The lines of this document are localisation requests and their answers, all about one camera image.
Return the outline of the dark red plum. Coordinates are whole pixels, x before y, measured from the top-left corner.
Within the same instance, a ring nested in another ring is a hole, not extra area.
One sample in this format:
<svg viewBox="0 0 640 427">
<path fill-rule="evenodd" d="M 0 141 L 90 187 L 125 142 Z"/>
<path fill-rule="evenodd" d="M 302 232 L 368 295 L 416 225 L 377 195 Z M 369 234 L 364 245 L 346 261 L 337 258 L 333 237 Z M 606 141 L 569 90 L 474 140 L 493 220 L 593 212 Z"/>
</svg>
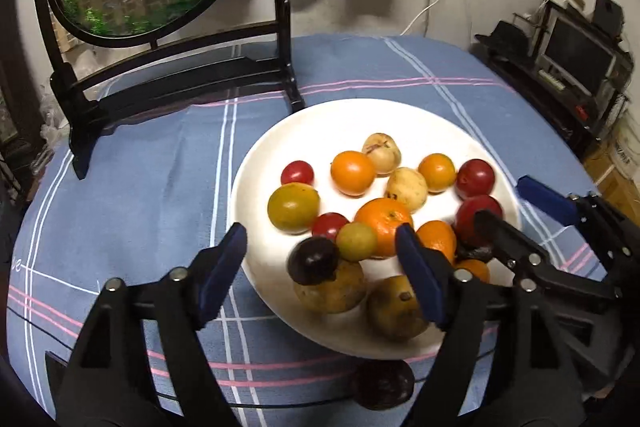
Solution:
<svg viewBox="0 0 640 427">
<path fill-rule="evenodd" d="M 458 171 L 454 191 L 462 200 L 489 195 L 494 189 L 496 175 L 487 161 L 480 158 L 465 161 Z"/>
<path fill-rule="evenodd" d="M 477 195 L 462 202 L 454 217 L 454 231 L 460 242 L 473 247 L 484 247 L 490 243 L 491 235 L 486 220 L 476 220 L 477 213 L 483 211 L 491 212 L 499 219 L 503 218 L 503 209 L 492 196 Z"/>
</svg>

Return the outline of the small orange mandarin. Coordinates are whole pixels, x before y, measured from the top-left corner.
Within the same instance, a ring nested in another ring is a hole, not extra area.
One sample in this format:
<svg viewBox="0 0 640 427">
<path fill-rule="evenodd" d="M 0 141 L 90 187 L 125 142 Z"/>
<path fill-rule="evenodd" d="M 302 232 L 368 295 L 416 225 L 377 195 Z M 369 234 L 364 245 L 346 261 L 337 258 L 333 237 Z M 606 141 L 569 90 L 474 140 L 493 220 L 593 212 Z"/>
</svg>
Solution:
<svg viewBox="0 0 640 427">
<path fill-rule="evenodd" d="M 442 220 L 424 223 L 416 231 L 424 247 L 440 251 L 453 265 L 457 250 L 457 236 L 452 226 Z"/>
</svg>

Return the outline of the dark red plum back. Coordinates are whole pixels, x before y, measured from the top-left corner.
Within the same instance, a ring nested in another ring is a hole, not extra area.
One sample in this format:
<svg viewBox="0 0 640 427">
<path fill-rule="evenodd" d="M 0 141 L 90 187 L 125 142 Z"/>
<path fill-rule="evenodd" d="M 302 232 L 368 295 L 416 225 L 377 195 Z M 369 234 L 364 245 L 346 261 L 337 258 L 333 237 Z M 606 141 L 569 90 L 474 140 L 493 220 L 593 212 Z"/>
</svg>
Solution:
<svg viewBox="0 0 640 427">
<path fill-rule="evenodd" d="M 487 161 L 480 158 L 465 161 L 458 171 L 454 191 L 462 200 L 489 195 L 494 189 L 496 175 Z"/>
</svg>

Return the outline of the large brown sapodilla fruit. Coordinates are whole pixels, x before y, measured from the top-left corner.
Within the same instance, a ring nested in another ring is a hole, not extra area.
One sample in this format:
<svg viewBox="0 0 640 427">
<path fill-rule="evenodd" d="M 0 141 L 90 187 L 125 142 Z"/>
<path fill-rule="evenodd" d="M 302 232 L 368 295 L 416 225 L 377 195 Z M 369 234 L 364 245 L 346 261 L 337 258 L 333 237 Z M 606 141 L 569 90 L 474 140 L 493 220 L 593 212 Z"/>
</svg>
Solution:
<svg viewBox="0 0 640 427">
<path fill-rule="evenodd" d="M 359 262 L 341 260 L 335 277 L 318 285 L 293 284 L 294 293 L 308 310 L 323 314 L 344 313 L 367 295 L 367 279 Z"/>
</svg>

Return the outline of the dark maroon plum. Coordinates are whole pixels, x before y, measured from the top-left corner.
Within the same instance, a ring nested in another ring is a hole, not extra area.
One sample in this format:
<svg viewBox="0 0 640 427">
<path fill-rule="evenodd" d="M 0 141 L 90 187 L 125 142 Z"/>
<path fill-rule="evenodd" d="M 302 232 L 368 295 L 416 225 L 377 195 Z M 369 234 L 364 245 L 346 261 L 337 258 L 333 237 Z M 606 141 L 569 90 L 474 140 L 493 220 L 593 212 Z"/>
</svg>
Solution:
<svg viewBox="0 0 640 427">
<path fill-rule="evenodd" d="M 363 360 L 349 381 L 350 397 L 370 411 L 385 411 L 408 402 L 416 377 L 402 360 Z"/>
</svg>

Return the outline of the small olive yellow fruit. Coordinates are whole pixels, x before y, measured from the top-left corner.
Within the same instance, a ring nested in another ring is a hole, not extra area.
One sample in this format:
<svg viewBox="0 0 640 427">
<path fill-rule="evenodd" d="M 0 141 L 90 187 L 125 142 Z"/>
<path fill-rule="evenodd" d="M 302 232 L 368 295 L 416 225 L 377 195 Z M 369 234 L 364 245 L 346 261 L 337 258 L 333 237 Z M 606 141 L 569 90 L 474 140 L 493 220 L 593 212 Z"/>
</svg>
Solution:
<svg viewBox="0 0 640 427">
<path fill-rule="evenodd" d="M 349 262 L 359 262 L 371 258 L 378 248 L 375 231 L 361 222 L 344 225 L 335 239 L 341 257 Z"/>
</svg>

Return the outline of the pale beige round fruit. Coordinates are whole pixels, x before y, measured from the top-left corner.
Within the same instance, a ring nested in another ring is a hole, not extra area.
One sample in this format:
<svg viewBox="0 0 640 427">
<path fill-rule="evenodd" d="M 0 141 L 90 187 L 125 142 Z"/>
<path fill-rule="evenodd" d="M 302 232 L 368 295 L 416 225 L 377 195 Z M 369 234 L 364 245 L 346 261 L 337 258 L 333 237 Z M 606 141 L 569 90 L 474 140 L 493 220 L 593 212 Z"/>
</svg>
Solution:
<svg viewBox="0 0 640 427">
<path fill-rule="evenodd" d="M 408 167 L 395 169 L 388 177 L 384 196 L 404 205 L 411 213 L 421 209 L 428 195 L 424 176 Z"/>
</svg>

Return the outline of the dark purple plum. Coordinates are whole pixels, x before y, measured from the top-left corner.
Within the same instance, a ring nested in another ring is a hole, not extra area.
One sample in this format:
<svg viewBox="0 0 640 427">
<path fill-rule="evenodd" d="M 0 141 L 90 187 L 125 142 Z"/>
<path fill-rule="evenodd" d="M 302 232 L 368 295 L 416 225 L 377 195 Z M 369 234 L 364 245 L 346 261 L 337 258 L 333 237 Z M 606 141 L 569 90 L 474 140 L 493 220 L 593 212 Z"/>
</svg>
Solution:
<svg viewBox="0 0 640 427">
<path fill-rule="evenodd" d="M 311 236 L 292 249 L 286 269 L 298 285 L 319 285 L 334 279 L 340 258 L 332 241 L 323 236 Z"/>
</svg>

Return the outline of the yellow green tomato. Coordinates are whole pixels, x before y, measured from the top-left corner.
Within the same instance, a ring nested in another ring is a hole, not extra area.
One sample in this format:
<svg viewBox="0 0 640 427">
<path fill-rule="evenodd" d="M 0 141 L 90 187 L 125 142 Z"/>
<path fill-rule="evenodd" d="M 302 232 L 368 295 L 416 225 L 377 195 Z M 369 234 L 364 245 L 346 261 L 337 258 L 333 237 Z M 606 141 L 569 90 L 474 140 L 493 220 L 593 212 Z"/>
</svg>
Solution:
<svg viewBox="0 0 640 427">
<path fill-rule="evenodd" d="M 308 184 L 284 184 L 269 197 L 267 213 L 270 222 L 281 232 L 305 233 L 320 215 L 320 196 Z"/>
</svg>

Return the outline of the beige fruit plate back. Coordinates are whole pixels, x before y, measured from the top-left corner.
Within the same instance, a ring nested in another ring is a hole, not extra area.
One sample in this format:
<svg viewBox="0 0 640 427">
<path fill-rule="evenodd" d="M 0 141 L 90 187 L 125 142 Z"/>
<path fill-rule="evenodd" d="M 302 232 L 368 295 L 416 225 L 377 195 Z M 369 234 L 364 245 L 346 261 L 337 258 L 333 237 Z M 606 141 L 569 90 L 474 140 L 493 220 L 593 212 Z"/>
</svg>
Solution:
<svg viewBox="0 0 640 427">
<path fill-rule="evenodd" d="M 389 176 L 401 163 L 401 151 L 385 133 L 373 133 L 364 141 L 361 152 L 373 162 L 378 176 Z"/>
</svg>

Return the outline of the orange persimmon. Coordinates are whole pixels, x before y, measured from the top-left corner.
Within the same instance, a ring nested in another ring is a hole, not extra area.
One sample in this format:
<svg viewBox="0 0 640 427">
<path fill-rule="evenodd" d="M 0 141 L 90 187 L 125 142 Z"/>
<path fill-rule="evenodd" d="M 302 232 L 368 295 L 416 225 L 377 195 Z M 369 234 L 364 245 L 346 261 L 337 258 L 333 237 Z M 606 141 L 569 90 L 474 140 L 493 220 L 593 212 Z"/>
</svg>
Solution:
<svg viewBox="0 0 640 427">
<path fill-rule="evenodd" d="M 366 194 L 376 178 L 372 160 L 356 150 L 337 154 L 331 162 L 330 173 L 337 190 L 350 197 Z"/>
</svg>

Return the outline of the small red tomato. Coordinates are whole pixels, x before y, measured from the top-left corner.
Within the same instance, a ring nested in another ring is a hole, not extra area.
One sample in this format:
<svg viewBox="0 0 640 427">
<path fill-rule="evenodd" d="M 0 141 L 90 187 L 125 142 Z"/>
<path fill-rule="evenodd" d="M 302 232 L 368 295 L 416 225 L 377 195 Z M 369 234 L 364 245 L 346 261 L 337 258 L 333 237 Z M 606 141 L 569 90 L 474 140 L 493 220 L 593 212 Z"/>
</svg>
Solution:
<svg viewBox="0 0 640 427">
<path fill-rule="evenodd" d="M 286 165 L 280 176 L 282 185 L 290 183 L 314 184 L 314 169 L 308 162 L 303 160 L 294 160 Z"/>
</svg>

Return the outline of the dark purple passion fruit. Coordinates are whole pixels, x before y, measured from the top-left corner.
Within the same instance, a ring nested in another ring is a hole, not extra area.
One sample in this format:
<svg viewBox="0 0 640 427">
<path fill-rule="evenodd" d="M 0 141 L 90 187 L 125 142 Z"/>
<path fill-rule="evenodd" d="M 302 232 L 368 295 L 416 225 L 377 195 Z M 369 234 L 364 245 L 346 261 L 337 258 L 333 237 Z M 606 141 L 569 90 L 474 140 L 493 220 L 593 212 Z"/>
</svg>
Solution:
<svg viewBox="0 0 640 427">
<path fill-rule="evenodd" d="M 474 247 L 465 243 L 459 243 L 456 254 L 454 255 L 454 260 L 457 262 L 478 260 L 483 263 L 488 263 L 492 259 L 494 259 L 494 253 L 490 245 Z"/>
</svg>

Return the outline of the beige brown sapodilla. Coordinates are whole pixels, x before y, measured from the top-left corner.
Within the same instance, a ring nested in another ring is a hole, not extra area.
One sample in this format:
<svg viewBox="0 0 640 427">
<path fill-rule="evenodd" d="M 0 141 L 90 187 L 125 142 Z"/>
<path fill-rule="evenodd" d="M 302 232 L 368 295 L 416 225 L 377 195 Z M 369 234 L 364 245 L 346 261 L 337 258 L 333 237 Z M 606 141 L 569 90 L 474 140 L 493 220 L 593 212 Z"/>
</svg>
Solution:
<svg viewBox="0 0 640 427">
<path fill-rule="evenodd" d="M 367 298 L 366 313 L 372 329 L 393 341 L 410 340 L 430 326 L 405 275 L 377 281 Z"/>
</svg>

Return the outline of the yellow orange tomato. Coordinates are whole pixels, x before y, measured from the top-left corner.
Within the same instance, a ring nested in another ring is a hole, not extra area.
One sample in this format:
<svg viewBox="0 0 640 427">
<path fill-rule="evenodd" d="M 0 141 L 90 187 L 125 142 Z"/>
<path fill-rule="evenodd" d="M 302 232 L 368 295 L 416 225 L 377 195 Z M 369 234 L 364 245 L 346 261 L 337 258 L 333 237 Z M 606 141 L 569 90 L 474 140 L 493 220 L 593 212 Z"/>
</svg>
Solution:
<svg viewBox="0 0 640 427">
<path fill-rule="evenodd" d="M 457 179 L 457 169 L 452 160 L 441 153 L 434 153 L 424 157 L 418 167 L 423 176 L 427 190 L 431 194 L 439 194 L 454 185 Z"/>
</svg>

